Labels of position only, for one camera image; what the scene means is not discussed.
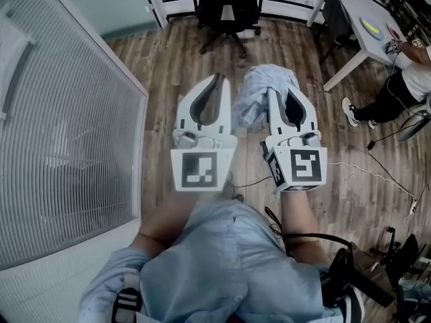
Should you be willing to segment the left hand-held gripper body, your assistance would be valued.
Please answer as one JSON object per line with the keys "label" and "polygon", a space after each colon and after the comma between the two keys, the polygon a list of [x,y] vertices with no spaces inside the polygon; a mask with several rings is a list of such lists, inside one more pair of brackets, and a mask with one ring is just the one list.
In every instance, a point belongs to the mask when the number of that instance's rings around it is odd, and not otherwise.
{"label": "left hand-held gripper body", "polygon": [[221,192],[238,145],[234,135],[206,135],[176,129],[170,150],[174,187],[179,192]]}

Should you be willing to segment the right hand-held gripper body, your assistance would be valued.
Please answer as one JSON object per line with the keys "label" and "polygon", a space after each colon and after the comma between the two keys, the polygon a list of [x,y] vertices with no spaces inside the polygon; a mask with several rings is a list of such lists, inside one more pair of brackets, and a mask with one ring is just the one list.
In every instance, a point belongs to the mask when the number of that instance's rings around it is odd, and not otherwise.
{"label": "right hand-held gripper body", "polygon": [[263,145],[263,158],[277,192],[309,191],[327,182],[327,148],[321,145],[318,130],[271,130]]}

